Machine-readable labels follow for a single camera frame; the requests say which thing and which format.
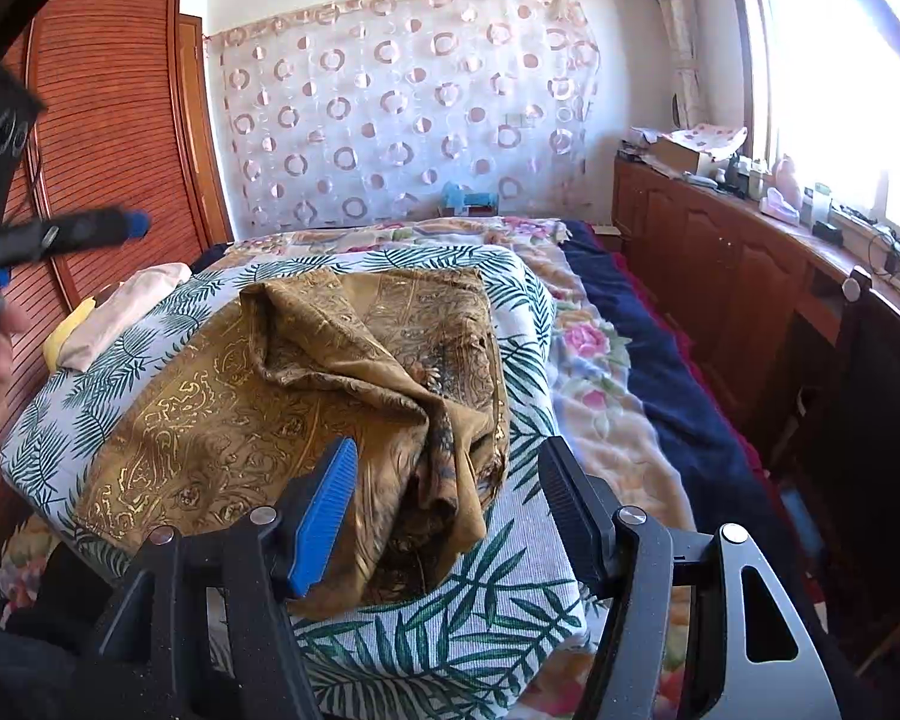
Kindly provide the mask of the palm-leaf print sheet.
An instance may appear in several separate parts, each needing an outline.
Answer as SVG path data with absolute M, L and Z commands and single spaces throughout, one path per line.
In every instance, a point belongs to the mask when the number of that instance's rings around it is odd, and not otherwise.
M 56 371 L 1 471 L 115 578 L 151 528 L 227 527 L 349 434 L 359 473 L 333 561 L 290 610 L 318 704 L 499 718 L 585 624 L 536 474 L 557 431 L 555 316 L 497 245 L 213 266 L 86 371 Z

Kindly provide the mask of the red-brown wooden wardrobe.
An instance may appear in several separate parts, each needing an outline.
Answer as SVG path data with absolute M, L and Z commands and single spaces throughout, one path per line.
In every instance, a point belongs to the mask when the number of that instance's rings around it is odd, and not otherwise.
M 222 229 L 198 192 L 180 59 L 180 0 L 0 0 L 0 67 L 43 104 L 14 174 L 8 223 L 104 206 L 151 218 L 139 242 L 14 266 L 1 289 L 30 327 L 13 339 L 0 452 L 48 377 L 41 345 L 96 289 L 191 262 Z M 0 468 L 0 543 L 27 514 Z

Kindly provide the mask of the window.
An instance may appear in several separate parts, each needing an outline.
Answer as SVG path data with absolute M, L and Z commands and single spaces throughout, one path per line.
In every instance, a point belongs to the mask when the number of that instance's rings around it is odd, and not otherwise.
M 900 234 L 900 0 L 736 0 L 751 153 Z

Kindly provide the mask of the circle-patterned sheer curtain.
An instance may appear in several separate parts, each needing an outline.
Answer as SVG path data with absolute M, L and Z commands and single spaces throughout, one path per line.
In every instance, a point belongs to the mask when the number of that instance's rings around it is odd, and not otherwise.
M 447 185 L 499 215 L 583 215 L 600 65 L 578 0 L 336 0 L 218 32 L 233 229 L 425 220 Z

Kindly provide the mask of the beige folded garment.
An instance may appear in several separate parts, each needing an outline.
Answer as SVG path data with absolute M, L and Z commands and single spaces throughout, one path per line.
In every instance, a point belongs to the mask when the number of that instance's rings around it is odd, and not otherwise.
M 58 367 L 87 372 L 121 333 L 191 278 L 184 263 L 162 263 L 136 271 L 73 330 L 59 351 Z

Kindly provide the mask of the wooden sideboard cabinet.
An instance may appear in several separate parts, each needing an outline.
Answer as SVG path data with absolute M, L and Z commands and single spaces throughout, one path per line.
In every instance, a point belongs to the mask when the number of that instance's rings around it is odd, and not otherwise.
M 841 327 L 841 284 L 860 255 L 761 215 L 752 202 L 617 158 L 613 223 L 629 270 L 733 426 L 761 454 L 798 388 L 823 380 Z

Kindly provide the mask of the golden patterned garment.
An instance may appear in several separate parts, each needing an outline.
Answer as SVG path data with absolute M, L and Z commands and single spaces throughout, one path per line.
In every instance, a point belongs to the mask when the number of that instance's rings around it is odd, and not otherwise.
M 328 619 L 447 580 L 486 536 L 508 432 L 476 270 L 318 268 L 250 284 L 199 328 L 98 450 L 77 516 L 125 551 L 160 525 L 215 532 L 349 437 L 343 528 L 325 577 L 292 606 Z

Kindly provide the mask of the dark blue blanket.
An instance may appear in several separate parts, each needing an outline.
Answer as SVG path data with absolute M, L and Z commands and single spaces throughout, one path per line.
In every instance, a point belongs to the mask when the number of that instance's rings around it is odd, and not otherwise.
M 717 406 L 689 340 L 656 312 L 626 257 L 601 247 L 593 229 L 569 220 L 562 244 L 572 271 L 603 319 L 629 340 L 629 390 L 642 401 L 663 454 L 681 476 L 696 528 L 748 528 L 793 600 L 806 598 L 802 553 L 756 450 Z

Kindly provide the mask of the pink figurine on sideboard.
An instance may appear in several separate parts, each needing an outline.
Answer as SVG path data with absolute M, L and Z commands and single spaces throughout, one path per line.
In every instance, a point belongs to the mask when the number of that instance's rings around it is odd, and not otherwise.
M 797 172 L 790 156 L 786 154 L 775 163 L 774 169 L 766 177 L 766 187 L 759 200 L 759 213 L 788 226 L 798 226 L 800 203 L 802 191 L 798 185 Z

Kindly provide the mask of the blue toy on bed end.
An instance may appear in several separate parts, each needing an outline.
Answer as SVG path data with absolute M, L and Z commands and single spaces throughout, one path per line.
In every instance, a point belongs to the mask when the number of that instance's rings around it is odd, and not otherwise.
M 440 199 L 442 216 L 497 216 L 499 214 L 499 195 L 496 192 L 475 192 L 456 182 L 447 182 L 442 187 Z

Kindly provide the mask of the beige window curtain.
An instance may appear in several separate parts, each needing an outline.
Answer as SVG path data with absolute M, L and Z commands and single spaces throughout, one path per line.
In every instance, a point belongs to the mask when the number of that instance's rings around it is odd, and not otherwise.
M 674 121 L 691 128 L 707 119 L 706 96 L 699 78 L 699 20 L 696 0 L 658 0 L 673 64 Z

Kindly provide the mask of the floral bed quilt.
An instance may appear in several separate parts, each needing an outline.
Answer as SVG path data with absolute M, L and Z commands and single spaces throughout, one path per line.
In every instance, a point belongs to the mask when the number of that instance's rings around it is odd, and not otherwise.
M 7 483 L 32 505 L 7 541 L 0 589 L 20 606 L 71 556 L 69 592 L 112 582 L 128 558 L 79 522 L 95 452 L 131 400 L 238 291 L 328 266 L 338 273 L 472 266 L 493 306 L 510 400 L 507 479 L 486 539 L 414 603 L 375 606 L 295 632 L 323 709 L 347 718 L 567 717 L 582 695 L 605 606 L 572 577 L 538 483 L 536 449 L 562 436 L 619 499 L 670 527 L 692 514 L 644 405 L 629 390 L 629 340 L 598 314 L 556 220 L 430 220 L 239 242 L 196 271 L 87 372 L 61 371 L 1 450 Z

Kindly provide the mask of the yellow pikachu plush toy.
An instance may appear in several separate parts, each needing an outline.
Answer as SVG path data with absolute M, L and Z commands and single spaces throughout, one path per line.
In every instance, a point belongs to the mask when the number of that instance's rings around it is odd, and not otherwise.
M 59 353 L 61 353 L 63 344 L 69 340 L 69 337 L 73 334 L 74 330 L 89 317 L 89 314 L 95 309 L 96 305 L 97 302 L 95 302 L 94 298 L 84 299 L 84 301 L 82 301 L 71 314 L 64 317 L 64 319 L 53 328 L 50 335 L 45 338 L 45 341 L 41 345 L 41 354 L 43 355 L 46 369 L 48 369 L 50 374 L 53 374 L 58 367 Z

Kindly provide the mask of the cardboard box with paper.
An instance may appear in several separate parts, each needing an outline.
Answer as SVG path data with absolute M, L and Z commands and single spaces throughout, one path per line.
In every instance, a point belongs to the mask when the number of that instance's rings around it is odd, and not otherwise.
M 670 171 L 704 176 L 718 163 L 726 163 L 738 153 L 746 138 L 746 127 L 697 124 L 656 135 L 647 154 Z

